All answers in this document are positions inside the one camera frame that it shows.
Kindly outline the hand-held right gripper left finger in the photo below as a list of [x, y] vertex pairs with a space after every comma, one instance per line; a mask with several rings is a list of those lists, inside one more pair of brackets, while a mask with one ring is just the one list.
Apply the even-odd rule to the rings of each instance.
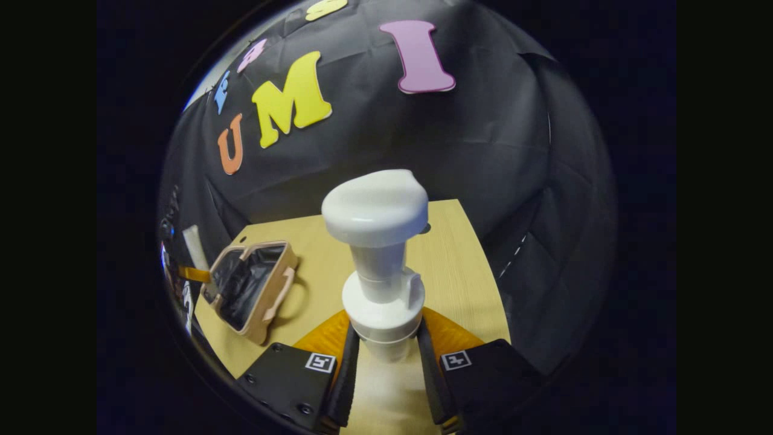
[[302, 430], [338, 434], [350, 423], [360, 339], [339, 311], [294, 345], [274, 342], [237, 378], [260, 408]]

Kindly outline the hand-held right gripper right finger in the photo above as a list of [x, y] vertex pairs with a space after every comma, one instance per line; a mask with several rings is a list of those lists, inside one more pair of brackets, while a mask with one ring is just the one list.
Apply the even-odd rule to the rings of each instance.
[[485, 342], [422, 309], [416, 339], [431, 418], [441, 433], [505, 433], [545, 377], [505, 339]]

